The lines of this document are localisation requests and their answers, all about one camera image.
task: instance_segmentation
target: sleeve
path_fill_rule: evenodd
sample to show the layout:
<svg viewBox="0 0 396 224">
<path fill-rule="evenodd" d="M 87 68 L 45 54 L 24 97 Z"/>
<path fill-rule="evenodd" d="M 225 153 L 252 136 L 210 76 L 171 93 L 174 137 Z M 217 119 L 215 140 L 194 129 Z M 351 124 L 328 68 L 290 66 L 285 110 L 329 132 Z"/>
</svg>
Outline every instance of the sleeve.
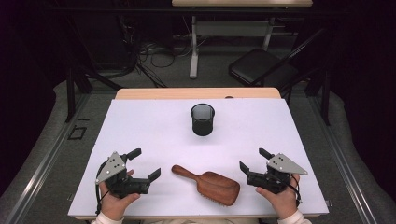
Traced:
<svg viewBox="0 0 396 224">
<path fill-rule="evenodd" d="M 100 213 L 96 220 L 94 220 L 93 222 L 91 222 L 91 224 L 122 224 L 123 219 L 121 219 L 120 221 L 115 221 L 112 220 L 110 218 L 108 218 L 107 216 L 105 216 L 105 214 Z"/>
<path fill-rule="evenodd" d="M 308 219 L 305 219 L 303 213 L 301 213 L 298 210 L 290 217 L 278 220 L 277 223 L 278 224 L 312 224 L 312 222 L 309 221 Z"/>
</svg>

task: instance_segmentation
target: table leg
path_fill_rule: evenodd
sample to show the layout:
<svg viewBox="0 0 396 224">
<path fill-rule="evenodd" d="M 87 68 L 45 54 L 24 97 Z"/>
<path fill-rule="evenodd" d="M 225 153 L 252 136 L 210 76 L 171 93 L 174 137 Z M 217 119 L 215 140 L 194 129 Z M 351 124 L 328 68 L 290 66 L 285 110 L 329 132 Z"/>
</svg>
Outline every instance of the table leg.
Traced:
<svg viewBox="0 0 396 224">
<path fill-rule="evenodd" d="M 197 78 L 198 70 L 198 48 L 197 48 L 197 30 L 196 30 L 196 18 L 192 16 L 192 56 L 191 56 L 191 67 L 190 67 L 190 78 Z"/>
</svg>

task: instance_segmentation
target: wooden brush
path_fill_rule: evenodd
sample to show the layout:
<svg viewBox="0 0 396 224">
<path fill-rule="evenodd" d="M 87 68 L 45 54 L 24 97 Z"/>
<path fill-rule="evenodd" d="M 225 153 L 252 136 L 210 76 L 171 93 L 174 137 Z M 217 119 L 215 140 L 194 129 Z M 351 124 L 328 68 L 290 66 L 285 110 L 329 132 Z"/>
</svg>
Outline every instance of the wooden brush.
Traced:
<svg viewBox="0 0 396 224">
<path fill-rule="evenodd" d="M 195 175 L 185 168 L 174 165 L 172 172 L 177 175 L 193 179 L 197 183 L 197 190 L 204 197 L 217 203 L 231 206 L 238 197 L 240 186 L 238 182 L 228 177 L 213 172 L 205 172 L 202 175 Z"/>
</svg>

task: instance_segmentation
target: dark background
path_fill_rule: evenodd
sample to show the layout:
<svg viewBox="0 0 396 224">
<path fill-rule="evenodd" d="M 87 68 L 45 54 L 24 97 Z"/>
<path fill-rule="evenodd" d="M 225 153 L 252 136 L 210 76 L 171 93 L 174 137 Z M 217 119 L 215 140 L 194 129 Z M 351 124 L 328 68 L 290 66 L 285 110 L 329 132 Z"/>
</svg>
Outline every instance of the dark background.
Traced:
<svg viewBox="0 0 396 224">
<path fill-rule="evenodd" d="M 159 2 L 160 7 L 170 7 L 170 1 Z M 159 2 L 152 0 L 144 7 L 156 6 Z M 102 3 L 113 6 L 109 1 Z M 82 17 L 71 25 L 62 18 L 50 19 L 34 5 L 28 1 L 8 1 L 0 9 L 0 194 L 20 170 L 46 124 L 56 97 L 52 89 L 65 80 L 70 58 L 64 55 L 93 69 L 122 69 L 134 65 L 131 63 L 131 49 L 122 44 L 122 32 L 115 17 L 107 17 L 107 20 Z M 396 78 L 392 69 L 396 62 L 396 36 L 392 32 L 396 24 L 392 11 L 394 4 L 374 0 L 316 0 L 313 7 L 351 12 L 351 16 L 341 23 L 306 20 L 301 36 L 314 32 L 322 23 L 336 32 L 347 30 L 346 44 L 332 46 L 340 50 L 332 66 L 331 89 L 345 102 L 355 148 L 377 183 L 396 201 L 391 179 L 396 176 L 393 165 L 396 158 L 396 99 L 393 90 Z M 140 27 L 144 37 L 165 46 L 171 46 L 169 37 L 172 32 L 180 32 L 183 30 L 180 27 L 184 26 L 165 16 L 143 21 Z M 88 32 L 87 27 L 91 26 L 95 29 Z M 59 34 L 67 40 L 66 43 L 59 43 L 54 38 Z M 97 48 L 104 39 L 106 48 Z M 87 50 L 89 45 L 97 51 Z M 93 62 L 92 54 L 100 60 Z"/>
</svg>

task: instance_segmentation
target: black chair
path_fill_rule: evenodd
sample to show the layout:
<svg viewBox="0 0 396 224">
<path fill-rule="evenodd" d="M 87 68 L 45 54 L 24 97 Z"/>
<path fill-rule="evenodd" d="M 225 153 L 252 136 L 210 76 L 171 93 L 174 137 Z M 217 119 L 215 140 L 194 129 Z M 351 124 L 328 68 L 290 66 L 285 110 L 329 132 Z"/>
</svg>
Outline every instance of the black chair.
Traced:
<svg viewBox="0 0 396 224">
<path fill-rule="evenodd" d="M 275 87 L 282 97 L 288 95 L 289 103 L 292 87 L 320 70 L 318 64 L 302 74 L 290 60 L 323 33 L 325 29 L 318 30 L 282 59 L 263 49 L 253 49 L 229 65 L 229 74 L 247 87 Z"/>
</svg>

